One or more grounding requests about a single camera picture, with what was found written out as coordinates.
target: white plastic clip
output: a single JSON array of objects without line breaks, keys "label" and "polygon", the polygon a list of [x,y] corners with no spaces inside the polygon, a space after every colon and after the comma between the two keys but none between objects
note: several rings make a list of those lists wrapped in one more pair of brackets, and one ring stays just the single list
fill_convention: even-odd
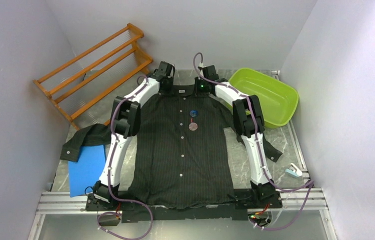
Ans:
[{"label": "white plastic clip", "polygon": [[294,178],[300,178],[303,176],[303,172],[293,163],[286,168],[285,172]]}]

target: gray wall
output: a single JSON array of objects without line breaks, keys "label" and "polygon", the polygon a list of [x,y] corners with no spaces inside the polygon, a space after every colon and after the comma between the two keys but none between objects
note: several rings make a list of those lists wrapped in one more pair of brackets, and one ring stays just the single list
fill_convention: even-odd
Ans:
[{"label": "gray wall", "polygon": [[73,57],[43,0],[0,1],[0,239],[27,239],[67,136],[32,80]]},{"label": "gray wall", "polygon": [[[282,67],[316,2],[46,1],[77,54],[131,22],[144,31],[145,38],[140,43],[154,58],[155,66],[166,61],[174,63],[178,69],[192,69],[194,54],[203,52],[205,63],[220,69],[267,70]],[[86,59],[98,59],[112,49],[99,49],[98,54]]]},{"label": "gray wall", "polygon": [[375,239],[375,0],[318,0],[282,69],[341,240]]}]

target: round sticker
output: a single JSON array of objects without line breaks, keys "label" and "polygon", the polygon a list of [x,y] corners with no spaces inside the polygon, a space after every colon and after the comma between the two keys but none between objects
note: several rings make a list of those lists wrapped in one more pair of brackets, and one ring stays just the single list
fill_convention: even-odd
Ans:
[{"label": "round sticker", "polygon": [[189,115],[190,115],[192,118],[194,118],[194,117],[198,116],[198,111],[197,111],[197,110],[192,110],[192,111],[189,112]]},{"label": "round sticker", "polygon": [[197,130],[198,129],[198,124],[196,123],[196,122],[191,122],[190,124],[189,124],[189,130],[191,130],[191,131],[195,131],[195,130]]}]

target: blue pad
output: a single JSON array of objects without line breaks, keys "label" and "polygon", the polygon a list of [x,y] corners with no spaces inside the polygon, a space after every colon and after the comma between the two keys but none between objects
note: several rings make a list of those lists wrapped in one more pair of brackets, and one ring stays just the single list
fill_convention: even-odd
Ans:
[{"label": "blue pad", "polygon": [[68,161],[69,196],[85,194],[93,187],[105,167],[105,146],[82,146],[77,162]]},{"label": "blue pad", "polygon": [[289,168],[286,168],[285,173],[287,173],[289,176],[294,177],[294,178],[299,178],[298,174]]}]

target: metal floor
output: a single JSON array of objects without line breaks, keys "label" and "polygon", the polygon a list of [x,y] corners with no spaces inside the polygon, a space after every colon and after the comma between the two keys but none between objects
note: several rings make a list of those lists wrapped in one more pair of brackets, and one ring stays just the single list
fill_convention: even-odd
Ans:
[{"label": "metal floor", "polygon": [[[218,70],[217,73],[221,78],[229,79],[235,71],[236,70]],[[271,76],[271,71],[269,70],[260,70],[260,72]],[[134,90],[137,87],[136,79],[138,76],[139,75],[135,75],[127,80],[111,94],[89,109],[87,114],[80,116],[78,124],[82,127],[87,127],[94,123],[104,123],[111,115],[113,99],[116,96],[127,95]],[[197,75],[193,70],[177,70],[174,76],[174,84],[192,85],[194,84],[194,77],[196,76]],[[67,140],[69,140],[74,133],[75,129],[71,126],[68,131]],[[251,172],[247,151],[245,147],[236,140],[236,134],[231,128],[225,128],[224,133],[226,137],[228,163],[233,180],[233,187],[235,189],[250,188]],[[293,178],[285,174],[285,169],[289,167],[290,163],[294,163],[299,168],[305,168],[293,125],[288,123],[287,125],[276,129],[266,128],[264,135],[268,142],[283,153],[276,163],[267,160],[267,165],[274,182],[282,188],[295,188],[303,185],[304,182],[302,179]],[[106,146],[106,153],[108,153],[108,149],[109,145]],[[137,138],[134,137],[127,149],[123,162],[120,190],[127,190],[133,181],[136,149]],[[51,191],[70,191],[68,162],[66,160],[59,161]]]}]

